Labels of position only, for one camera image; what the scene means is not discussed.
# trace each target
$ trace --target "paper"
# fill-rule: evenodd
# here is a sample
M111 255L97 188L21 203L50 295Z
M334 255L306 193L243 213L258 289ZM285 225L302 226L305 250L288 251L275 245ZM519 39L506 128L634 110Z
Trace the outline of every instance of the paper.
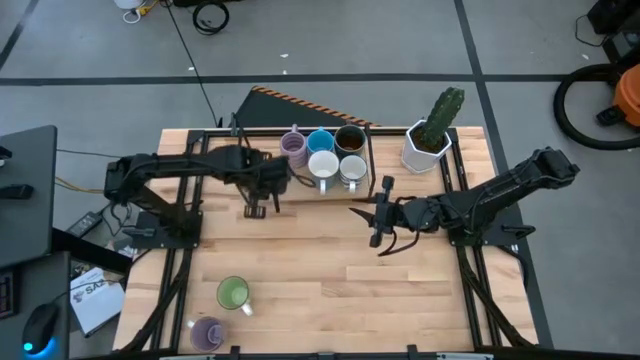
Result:
M69 293L69 301L85 335L122 311L122 286L107 283L100 268L93 268L71 281L70 289L74 290Z

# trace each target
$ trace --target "concrete floor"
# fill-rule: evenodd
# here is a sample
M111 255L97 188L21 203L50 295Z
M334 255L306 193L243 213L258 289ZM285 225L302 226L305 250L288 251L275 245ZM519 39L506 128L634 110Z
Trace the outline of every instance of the concrete floor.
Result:
M213 37L196 33L188 10L172 11L200 75L207 77L204 89L217 116L228 119L251 86L272 81L254 75L365 74L361 81L272 77L276 80L267 85L383 125L412 124L440 91L457 85L466 89L467 101L455 124L491 129L496 159L506 156L503 165L513 166L547 145L563 149L582 168L575 183L520 203L525 223L538 228L529 243L554 346L640 354L635 311L640 271L634 267L640 225L631 195L637 193L640 158L636 152L593 151L566 139L551 111L557 83L489 81L484 91L473 82L481 73L564 74L606 62L601 49L573 37L575 18L594 2L244 0L228 5L229 26ZM23 16L27 8L33 13ZM459 22L463 8L470 34ZM135 25L121 16L112 1L0 2L0 133L54 124L59 147L127 155L153 152L163 128L213 127L168 11L156 7ZM582 23L581 33L597 39L588 23ZM10 38L17 38L15 46ZM471 57L470 40L477 51ZM390 75L376 81L380 77L367 74ZM429 81L406 74L463 76ZM130 77L186 80L120 79ZM29 79L44 85L14 86ZM128 82L136 84L122 85ZM587 133L634 136L593 124L594 114L610 101L606 85L577 84L567 111ZM106 161L59 154L57 175L100 187ZM58 190L55 225L66 228L105 203L100 196ZM93 238L104 241L104 234L100 229ZM115 324L90 339L74 333L71 355L107 352Z

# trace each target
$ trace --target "cactus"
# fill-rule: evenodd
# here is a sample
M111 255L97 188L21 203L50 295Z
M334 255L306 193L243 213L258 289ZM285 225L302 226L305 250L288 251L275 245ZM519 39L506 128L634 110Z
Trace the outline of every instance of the cactus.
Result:
M416 145L432 153L439 152L444 133L458 115L463 102L464 90L450 87L443 91L433 105L427 122L416 129L416 136L412 137L418 140Z

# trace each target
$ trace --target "computer mouse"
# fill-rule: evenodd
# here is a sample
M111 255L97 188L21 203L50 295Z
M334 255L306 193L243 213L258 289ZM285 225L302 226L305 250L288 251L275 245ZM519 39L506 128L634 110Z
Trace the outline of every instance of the computer mouse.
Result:
M58 318L58 306L42 304L33 309L22 331L22 345L27 354L38 354L49 343Z

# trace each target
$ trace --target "warning stripe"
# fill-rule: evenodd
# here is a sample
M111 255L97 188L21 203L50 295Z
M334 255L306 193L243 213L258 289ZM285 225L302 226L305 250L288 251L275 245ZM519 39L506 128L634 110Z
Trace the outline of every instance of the warning stripe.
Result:
M379 126L379 125L370 123L370 122L368 122L366 120L357 118L355 116L352 116L352 115L349 115L349 114L345 114L345 113L341 113L340 111L336 111L336 110L333 110L333 109L329 109L326 106L314 104L311 101L298 99L296 97L289 96L287 94L284 94L284 93L281 93L281 92L278 92L278 91L275 91L275 90L271 90L271 89L266 88L264 86L254 86L254 87L251 88L251 91L258 91L258 92L261 92L261 93L264 93L264 94L267 94L267 95L271 95L271 96L274 96L274 97L282 99L282 100L286 100L286 101L292 102L292 103L297 104L297 105L306 106L306 107L308 107L310 109L314 109L316 111L322 111L322 112L324 112L324 113L326 113L328 115L339 117L339 118L345 120L346 122L350 122L350 123L354 123L354 124L358 124L358 125L362 125L362 126L364 126L366 124L369 124L370 126Z

